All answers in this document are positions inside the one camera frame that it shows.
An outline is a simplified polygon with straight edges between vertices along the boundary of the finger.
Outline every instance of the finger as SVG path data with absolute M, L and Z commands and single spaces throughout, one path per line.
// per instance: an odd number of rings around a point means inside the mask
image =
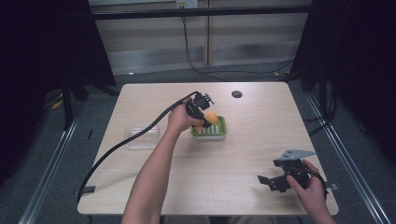
M 319 173 L 319 169 L 317 167 L 315 167 L 310 161 L 306 161 L 303 159 L 303 164 L 308 167 L 308 169 L 313 170 L 317 173 Z
M 204 121 L 201 119 L 193 119 L 191 118 L 191 125 L 198 125 L 198 126 L 202 126 L 204 125 Z
M 190 101 L 190 100 L 192 100 L 192 98 L 191 97 L 189 97 L 189 98 L 187 98 L 187 99 L 185 99 L 184 101 L 183 101 L 183 104 L 186 104 L 188 101 Z
M 296 179 L 294 179 L 293 176 L 288 175 L 286 176 L 286 180 L 288 181 L 289 185 L 291 186 L 294 191 L 300 196 L 305 193 L 305 190 L 301 187 L 301 185 L 297 182 Z

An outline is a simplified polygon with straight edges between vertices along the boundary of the aluminum rail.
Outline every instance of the aluminum rail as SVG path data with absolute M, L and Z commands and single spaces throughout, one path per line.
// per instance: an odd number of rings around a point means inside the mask
M 309 104 L 311 104 L 315 114 L 318 118 L 323 118 L 320 106 L 318 103 L 317 98 L 312 93 L 307 94 L 307 98 Z M 325 125 L 326 121 L 324 119 L 319 120 L 321 125 Z M 340 158 L 341 162 L 344 164 L 349 177 L 351 178 L 353 184 L 355 185 L 358 193 L 361 195 L 364 203 L 366 204 L 368 210 L 372 214 L 375 223 L 378 224 L 390 224 L 390 220 L 378 198 L 375 196 L 373 191 L 371 190 L 370 186 L 364 179 L 363 175 L 359 171 L 359 168 L 356 166 L 355 162 L 352 160 L 351 156 L 349 155 L 347 148 L 341 141 L 340 137 L 338 136 L 337 132 L 335 131 L 334 127 L 331 124 L 326 125 L 323 127 L 324 131 L 326 132 L 329 140 L 332 142 L 335 152 L 337 153 L 338 157 Z
M 52 158 L 50 159 L 49 165 L 47 166 L 46 171 L 44 172 L 40 183 L 38 184 L 37 188 L 35 189 L 35 193 L 32 196 L 30 202 L 27 204 L 19 224 L 33 224 L 35 223 L 35 219 L 41 209 L 41 206 L 47 196 L 47 193 L 50 190 L 50 185 L 52 183 L 53 178 L 56 175 L 58 167 L 62 161 L 62 157 L 66 152 L 67 146 L 69 145 L 70 139 L 73 136 L 74 130 L 77 127 L 78 120 L 81 115 L 82 106 L 78 109 L 76 117 L 73 119 L 72 123 L 70 124 L 69 128 L 64 131 L 62 137 L 56 147 Z
M 328 7 L 311 7 L 309 5 L 283 6 L 283 7 L 207 7 L 207 8 L 183 8 L 161 9 L 143 11 L 115 11 L 95 12 L 92 16 L 95 20 L 124 20 L 143 18 L 166 18 L 166 17 L 196 17 L 196 16 L 231 16 L 251 14 L 286 14 L 307 13 L 310 11 L 328 10 Z

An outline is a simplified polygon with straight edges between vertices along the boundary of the light wooden tabletop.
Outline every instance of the light wooden tabletop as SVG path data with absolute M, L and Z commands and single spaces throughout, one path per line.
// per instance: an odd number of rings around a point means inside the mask
M 223 116 L 225 139 L 199 142 L 191 132 L 177 141 L 163 215 L 295 216 L 306 214 L 292 189 L 271 191 L 257 175 L 283 175 L 273 160 L 285 150 L 314 151 L 287 84 L 281 82 L 128 84 L 122 88 L 96 160 L 124 139 L 133 123 L 149 125 L 169 105 L 192 91 L 208 92 L 215 102 L 204 112 Z M 241 91 L 241 98 L 233 98 Z M 160 136 L 167 117 L 159 122 Z M 152 149 L 121 147 L 96 170 L 78 211 L 90 215 L 123 213 L 137 173 Z M 326 179 L 317 156 L 307 158 Z M 338 205 L 330 191 L 332 215 Z

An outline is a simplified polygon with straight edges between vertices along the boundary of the black cord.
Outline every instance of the black cord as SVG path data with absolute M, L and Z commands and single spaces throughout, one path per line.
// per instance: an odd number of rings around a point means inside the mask
M 310 169 L 308 169 L 308 168 L 306 168 L 306 167 L 305 167 L 304 169 L 300 169 L 300 168 L 291 167 L 291 166 L 282 166 L 282 169 L 293 170 L 293 171 L 298 172 L 298 173 L 303 172 L 303 171 L 306 171 L 308 174 L 311 175 L 311 177 L 312 177 L 312 175 L 314 175 L 315 177 L 317 177 L 317 178 L 320 180 L 320 183 L 321 183 L 321 185 L 322 185 L 322 187 L 323 187 L 324 201 L 326 202 L 326 200 L 327 200 L 327 195 L 329 194 L 329 191 L 327 191 L 326 182 L 324 181 L 324 179 L 323 179 L 323 177 L 320 175 L 320 173 L 315 172 L 315 171 L 313 171 L 313 170 L 310 170 Z
M 303 224 L 303 221 L 301 220 L 300 217 L 297 217 L 298 223 Z
M 282 69 L 282 68 L 288 66 L 288 64 L 291 63 L 291 62 L 293 61 L 293 60 L 287 60 L 287 61 L 281 62 L 281 63 L 279 64 L 279 66 L 277 67 L 276 70 L 267 71 L 267 72 L 251 72 L 251 71 L 238 71 L 238 70 L 231 70 L 231 71 L 227 71 L 227 70 L 218 70 L 218 71 L 212 71 L 212 72 L 203 72 L 203 71 L 199 71 L 199 70 L 196 69 L 196 68 L 194 67 L 194 65 L 192 64 L 192 60 L 191 60 L 191 56 L 190 56 L 189 40 L 188 40 L 188 38 L 187 38 L 186 18 L 185 18 L 185 17 L 182 17 L 182 20 L 183 20 L 183 28 L 184 28 L 184 40 L 185 40 L 185 44 L 186 44 L 186 57 L 187 57 L 187 62 L 188 62 L 188 64 L 189 64 L 190 68 L 191 68 L 194 72 L 198 73 L 198 74 L 201 75 L 201 76 L 204 76 L 204 77 L 212 77 L 212 78 L 215 78 L 215 79 L 218 79 L 218 80 L 221 80 L 221 81 L 230 82 L 230 80 L 227 80 L 227 79 L 225 79 L 225 78 L 213 77 L 213 76 L 210 76 L 209 74 L 214 74 L 214 73 L 249 73 L 249 74 L 259 74 L 259 75 L 263 75 L 263 74 L 269 74 L 269 73 L 277 72 L 277 71 L 279 71 L 280 69 Z
M 322 184 L 322 186 L 323 186 L 324 201 L 326 202 L 326 200 L 327 200 L 327 195 L 329 194 L 329 191 L 327 191 L 326 182 L 324 181 L 323 177 L 321 177 L 321 175 L 320 175 L 318 172 L 315 172 L 315 171 L 310 170 L 310 169 L 308 169 L 308 168 L 306 168 L 305 170 L 306 170 L 309 174 L 314 175 L 315 177 L 317 177 L 317 178 L 320 180 L 320 182 L 321 182 L 321 184 Z
M 280 73 L 280 69 L 282 69 L 282 68 L 288 66 L 288 65 L 289 65 L 291 62 L 293 62 L 293 61 L 294 61 L 294 59 L 286 60 L 286 61 L 280 63 L 280 64 L 277 66 L 277 72 L 279 73 L 279 79 L 278 79 L 278 81 L 280 81 L 280 80 L 282 79 L 282 76 L 281 76 L 281 73 Z
M 328 108 L 328 117 L 318 117 L 316 119 L 305 119 L 304 121 L 310 122 L 310 121 L 315 121 L 315 120 L 319 120 L 319 119 L 324 119 L 324 124 L 320 125 L 318 128 L 308 131 L 309 136 L 314 135 L 315 133 L 318 133 L 320 130 L 322 130 L 323 128 L 326 128 L 333 120 L 334 116 L 335 116 L 335 111 L 337 110 L 337 91 L 334 87 L 334 85 L 332 84 L 332 95 L 331 95 L 331 100 L 330 100 L 330 105 Z
M 184 98 L 176 101 L 174 104 L 170 105 L 168 108 L 166 108 L 160 116 L 158 116 L 158 118 L 156 118 L 146 129 L 144 129 L 143 131 L 141 131 L 140 133 L 135 134 L 132 137 L 129 137 L 125 140 L 123 140 L 122 142 L 116 144 L 113 148 L 111 148 L 109 151 L 107 151 L 105 153 L 105 155 L 103 155 L 99 161 L 96 162 L 96 164 L 91 168 L 91 170 L 87 173 L 87 175 L 85 176 L 84 180 L 82 181 L 81 186 L 79 187 L 78 190 L 78 203 L 79 200 L 81 199 L 81 196 L 83 194 L 83 190 L 85 188 L 85 186 L 87 185 L 88 180 L 91 178 L 93 172 L 95 172 L 95 170 L 99 167 L 99 165 L 111 154 L 113 153 L 116 149 L 118 149 L 119 147 L 122 147 L 123 145 L 125 145 L 126 143 L 129 143 L 131 141 L 133 141 L 134 139 L 138 138 L 139 136 L 143 135 L 144 133 L 148 132 L 152 127 L 154 127 L 158 122 L 160 122 L 161 119 L 163 119 L 163 117 L 165 117 L 165 115 L 173 110 L 174 108 L 176 108 L 178 105 L 183 104 L 183 101 L 186 100 L 187 98 L 191 97 L 192 95 L 198 93 L 198 91 L 194 91 L 192 93 L 190 93 L 189 95 L 185 96 Z

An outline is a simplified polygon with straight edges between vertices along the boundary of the yellow object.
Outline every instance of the yellow object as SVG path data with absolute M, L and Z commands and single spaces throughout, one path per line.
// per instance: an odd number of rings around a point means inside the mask
M 215 124 L 219 121 L 219 117 L 215 114 L 215 112 L 210 111 L 207 114 L 204 115 L 204 118 L 209 122 L 210 124 Z M 203 126 L 197 125 L 194 127 L 194 129 L 198 132 L 204 129 Z
M 61 105 L 62 101 L 59 101 L 58 103 L 54 104 L 50 109 L 54 110 L 57 109 Z

